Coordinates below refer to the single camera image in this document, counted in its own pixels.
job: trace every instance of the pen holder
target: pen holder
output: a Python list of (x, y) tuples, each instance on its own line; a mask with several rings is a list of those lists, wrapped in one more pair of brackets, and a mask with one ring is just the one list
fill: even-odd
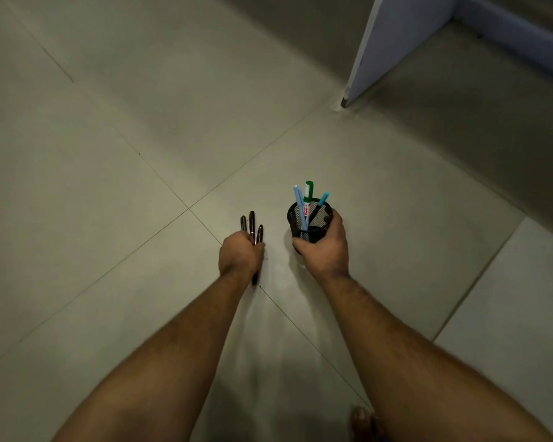
[(330, 222), (332, 221), (332, 207), (326, 202), (323, 206), (317, 206), (319, 199), (311, 199), (308, 230), (301, 230), (301, 215), (303, 211), (299, 211), (296, 203), (293, 203), (287, 211), (287, 221), (291, 227), (293, 237), (301, 237), (311, 243), (319, 242), (324, 238)]

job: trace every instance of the bare foot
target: bare foot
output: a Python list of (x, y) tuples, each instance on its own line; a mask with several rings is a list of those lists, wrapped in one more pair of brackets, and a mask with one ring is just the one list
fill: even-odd
[(354, 442), (377, 442), (382, 432), (377, 428), (375, 415), (368, 409), (356, 407), (350, 416)]

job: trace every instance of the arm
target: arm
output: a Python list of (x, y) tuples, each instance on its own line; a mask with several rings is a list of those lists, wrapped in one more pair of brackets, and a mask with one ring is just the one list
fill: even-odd
[(55, 440), (188, 440), (263, 254), (264, 244), (253, 246), (243, 231), (226, 238), (219, 279), (118, 365)]
[(293, 244), (328, 297), (369, 399), (395, 442), (553, 441), (510, 396), (406, 326), (349, 276), (338, 213), (317, 244)]

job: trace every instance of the person's right hand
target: person's right hand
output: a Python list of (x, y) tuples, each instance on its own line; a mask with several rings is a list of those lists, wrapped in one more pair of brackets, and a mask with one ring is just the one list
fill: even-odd
[(318, 283), (333, 277), (348, 276), (348, 243), (342, 217), (334, 215), (324, 238), (318, 243), (309, 243), (295, 237), (293, 246), (303, 256), (305, 266)]

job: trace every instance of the white partition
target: white partition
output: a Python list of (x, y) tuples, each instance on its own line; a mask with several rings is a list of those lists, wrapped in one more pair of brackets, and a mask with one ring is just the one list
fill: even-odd
[(457, 0), (375, 0), (342, 106), (449, 21), (456, 5)]

